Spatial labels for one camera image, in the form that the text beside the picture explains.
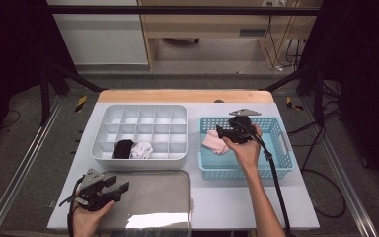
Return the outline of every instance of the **person's right hand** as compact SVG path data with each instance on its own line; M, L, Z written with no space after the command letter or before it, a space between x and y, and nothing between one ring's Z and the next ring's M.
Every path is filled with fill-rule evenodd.
M257 135L262 136L263 133L260 128L255 123L253 123L253 126ZM258 171L257 167L261 147L254 139L243 144L233 143L227 137L223 137L223 141L235 152L238 163L245 173Z

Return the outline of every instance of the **human arm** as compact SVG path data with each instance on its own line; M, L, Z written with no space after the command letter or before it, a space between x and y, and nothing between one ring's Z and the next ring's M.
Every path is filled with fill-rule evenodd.
M98 228L98 225L115 204L110 201L103 208L97 211L88 211L75 202L73 212L73 236L74 237L91 237Z
M256 124L254 124L254 128L257 134L261 136L262 132L260 128ZM275 211L266 195L258 172L257 167L261 147L254 140L244 144L235 144L229 138L223 137L223 141L233 150L239 165L245 173L251 194L258 236L285 236Z

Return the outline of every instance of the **white wall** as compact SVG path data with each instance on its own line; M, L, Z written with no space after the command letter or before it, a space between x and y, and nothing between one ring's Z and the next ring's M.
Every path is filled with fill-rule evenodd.
M136 0L47 0L49 5L137 5ZM75 64L144 64L138 15L54 15Z

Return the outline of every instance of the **forearm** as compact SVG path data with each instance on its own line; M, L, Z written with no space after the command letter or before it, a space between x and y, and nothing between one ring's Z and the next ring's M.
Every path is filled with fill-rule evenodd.
M257 235L261 237L285 236L275 211L265 193L258 170L247 171L245 173L257 224Z

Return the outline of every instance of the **gray translucent lid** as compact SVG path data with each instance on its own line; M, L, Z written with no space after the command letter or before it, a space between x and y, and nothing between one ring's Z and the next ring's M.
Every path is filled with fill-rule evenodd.
M190 236L190 176L185 171L115 171L116 184L129 190L102 219L100 229L112 236Z

